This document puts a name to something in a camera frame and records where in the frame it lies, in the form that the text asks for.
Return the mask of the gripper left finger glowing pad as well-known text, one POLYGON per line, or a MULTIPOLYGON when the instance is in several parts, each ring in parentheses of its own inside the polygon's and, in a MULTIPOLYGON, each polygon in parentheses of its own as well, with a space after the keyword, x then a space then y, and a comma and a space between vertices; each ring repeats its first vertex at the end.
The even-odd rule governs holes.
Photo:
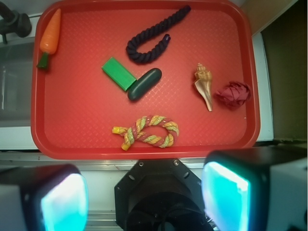
POLYGON ((87 183, 74 165, 0 172, 2 231, 82 231, 88 207, 87 183))

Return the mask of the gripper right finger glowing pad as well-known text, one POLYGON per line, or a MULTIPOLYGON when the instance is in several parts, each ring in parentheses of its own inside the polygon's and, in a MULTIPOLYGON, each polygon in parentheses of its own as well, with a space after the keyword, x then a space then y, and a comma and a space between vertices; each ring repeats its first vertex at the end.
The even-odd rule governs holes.
POLYGON ((305 231, 308 153, 264 146, 211 152, 201 178, 205 213, 220 231, 305 231))

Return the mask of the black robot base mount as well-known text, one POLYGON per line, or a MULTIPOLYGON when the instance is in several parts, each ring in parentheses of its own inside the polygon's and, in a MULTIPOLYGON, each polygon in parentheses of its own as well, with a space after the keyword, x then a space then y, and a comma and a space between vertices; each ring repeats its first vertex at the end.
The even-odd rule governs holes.
POLYGON ((125 231, 212 231, 201 180, 178 159, 139 160, 114 187, 125 231))

